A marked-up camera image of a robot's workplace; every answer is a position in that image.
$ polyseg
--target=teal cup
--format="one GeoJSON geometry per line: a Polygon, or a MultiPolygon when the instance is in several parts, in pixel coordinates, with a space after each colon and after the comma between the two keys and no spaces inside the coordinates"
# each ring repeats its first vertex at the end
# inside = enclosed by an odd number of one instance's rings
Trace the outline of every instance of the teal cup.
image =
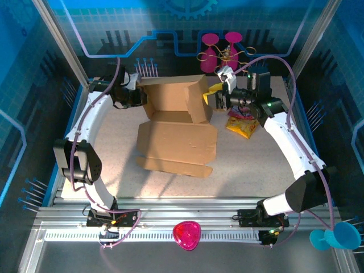
{"type": "Polygon", "coordinates": [[[361,244],[358,230],[350,223],[337,223],[334,230],[314,230],[309,236],[311,244],[318,250],[325,251],[330,247],[336,249],[357,249],[361,244]]]}

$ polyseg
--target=cardboard box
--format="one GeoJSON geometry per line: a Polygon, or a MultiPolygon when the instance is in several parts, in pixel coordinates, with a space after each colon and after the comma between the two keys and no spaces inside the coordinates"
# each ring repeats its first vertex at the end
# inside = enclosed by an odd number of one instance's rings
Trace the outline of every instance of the cardboard box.
{"type": "Polygon", "coordinates": [[[137,148],[145,169],[208,177],[205,166],[216,157],[218,130],[209,124],[212,109],[202,95],[208,91],[204,75],[143,79],[150,121],[139,125],[137,148]]]}

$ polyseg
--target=metal post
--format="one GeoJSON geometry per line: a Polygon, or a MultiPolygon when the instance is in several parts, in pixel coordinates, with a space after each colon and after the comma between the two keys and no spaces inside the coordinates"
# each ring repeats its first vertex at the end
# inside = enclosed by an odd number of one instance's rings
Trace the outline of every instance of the metal post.
{"type": "Polygon", "coordinates": [[[313,50],[315,50],[317,44],[321,36],[324,34],[326,28],[331,22],[334,14],[339,7],[342,0],[329,0],[319,18],[316,21],[315,26],[313,27],[310,35],[307,38],[307,41],[303,45],[300,55],[298,56],[294,66],[293,72],[295,74],[296,79],[300,76],[303,68],[305,67],[308,59],[310,58],[313,50]]]}
{"type": "Polygon", "coordinates": [[[64,57],[66,58],[69,66],[75,73],[77,79],[83,87],[88,87],[89,80],[86,75],[85,70],[83,69],[79,59],[76,56],[75,51],[73,50],[70,42],[68,41],[66,35],[63,33],[62,28],[60,27],[55,15],[47,3],[47,1],[43,0],[32,0],[34,6],[37,8],[40,16],[42,17],[45,25],[48,27],[51,32],[54,40],[57,45],[61,49],[64,57]]]}

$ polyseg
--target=table surface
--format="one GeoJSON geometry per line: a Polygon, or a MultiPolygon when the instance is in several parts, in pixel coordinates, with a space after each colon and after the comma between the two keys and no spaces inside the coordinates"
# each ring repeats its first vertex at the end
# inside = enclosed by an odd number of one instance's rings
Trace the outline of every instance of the table surface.
{"type": "MultiPolygon", "coordinates": [[[[218,83],[208,77],[209,86],[218,83]]],[[[246,78],[238,77],[238,87],[246,78]]],[[[289,107],[281,77],[271,77],[272,95],[289,107]]],[[[148,121],[142,107],[112,108],[98,132],[95,151],[102,161],[101,177],[115,197],[267,197],[285,191],[295,179],[273,138],[258,127],[250,139],[225,128],[227,112],[214,112],[211,124],[218,128],[216,159],[208,166],[212,174],[204,179],[148,171],[136,164],[139,124],[148,121]]],[[[74,193],[66,180],[62,198],[85,198],[74,193]]]]}

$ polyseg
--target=aluminum frame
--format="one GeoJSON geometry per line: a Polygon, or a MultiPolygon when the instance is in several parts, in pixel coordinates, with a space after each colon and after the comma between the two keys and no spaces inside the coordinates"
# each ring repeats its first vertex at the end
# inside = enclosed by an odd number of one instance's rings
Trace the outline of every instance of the aluminum frame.
{"type": "MultiPolygon", "coordinates": [[[[80,103],[77,106],[75,120],[73,121],[75,122],[85,105],[85,99],[87,98],[88,93],[87,86],[89,84],[88,77],[48,4],[43,0],[32,1],[40,12],[49,31],[62,50],[79,82],[84,87],[80,103]]],[[[306,65],[319,41],[319,37],[324,33],[340,3],[341,0],[330,0],[323,9],[299,58],[293,66],[293,71],[297,77],[306,65]]],[[[54,200],[51,198],[49,202],[49,205],[53,204],[53,206],[39,209],[20,262],[19,272],[31,273],[36,271],[39,259],[42,255],[44,242],[50,238],[47,237],[47,232],[57,233],[57,230],[75,231],[75,229],[80,230],[81,234],[82,230],[89,232],[89,229],[84,228],[86,217],[82,215],[84,205],[88,204],[87,200],[79,199],[72,200],[71,202],[70,200],[57,197],[57,190],[63,181],[64,178],[61,177],[58,172],[55,185],[52,189],[52,197],[54,200]]],[[[185,220],[198,221],[204,232],[217,231],[222,234],[229,234],[234,231],[241,231],[244,233],[251,230],[238,227],[238,224],[231,219],[231,216],[233,213],[236,213],[237,209],[254,209],[257,201],[261,199],[262,198],[132,198],[119,199],[118,203],[119,207],[124,209],[141,208],[143,212],[142,219],[136,229],[136,231],[141,234],[149,232],[158,233],[160,231],[170,232],[177,223],[185,220]]],[[[318,214],[318,216],[322,217],[324,221],[329,221],[328,209],[326,207],[318,207],[313,211],[318,214]]],[[[293,225],[297,223],[297,214],[290,215],[289,219],[291,226],[286,228],[288,231],[292,230],[293,225]]],[[[336,221],[341,220],[337,209],[335,210],[335,219],[336,221]]],[[[310,214],[302,214],[299,230],[312,230],[317,228],[321,228],[321,226],[310,214]]],[[[358,267],[352,251],[335,249],[332,252],[336,257],[338,270],[344,273],[358,272],[358,267]]]]}
{"type": "MultiPolygon", "coordinates": [[[[20,263],[19,272],[36,272],[46,241],[92,241],[97,243],[99,228],[85,227],[86,216],[82,210],[88,204],[86,199],[69,200],[56,198],[53,207],[40,208],[36,215],[28,244],[20,263]]],[[[251,228],[239,227],[231,219],[238,209],[255,209],[261,198],[123,198],[118,199],[121,209],[140,208],[142,218],[131,241],[138,242],[168,242],[171,241],[173,227],[181,221],[197,221],[203,230],[204,241],[209,242],[248,242],[246,235],[257,232],[251,228]]],[[[329,223],[329,213],[326,206],[319,206],[313,211],[329,223]]],[[[334,211],[335,220],[341,220],[337,208],[334,211]]],[[[297,223],[298,214],[290,214],[289,232],[297,223]]],[[[309,213],[301,214],[301,230],[321,229],[321,224],[309,213]]],[[[332,250],[338,264],[338,272],[358,272],[352,251],[332,250]]]]}
{"type": "Polygon", "coordinates": [[[66,35],[63,33],[62,28],[60,27],[55,15],[50,8],[47,0],[32,0],[34,6],[38,10],[41,18],[45,22],[45,25],[48,27],[50,33],[52,34],[54,40],[56,41],[57,45],[61,49],[64,57],[66,58],[69,66],[75,73],[78,81],[83,87],[87,87],[89,85],[89,78],[82,67],[79,59],[75,51],[73,50],[70,42],[68,41],[66,35]]]}

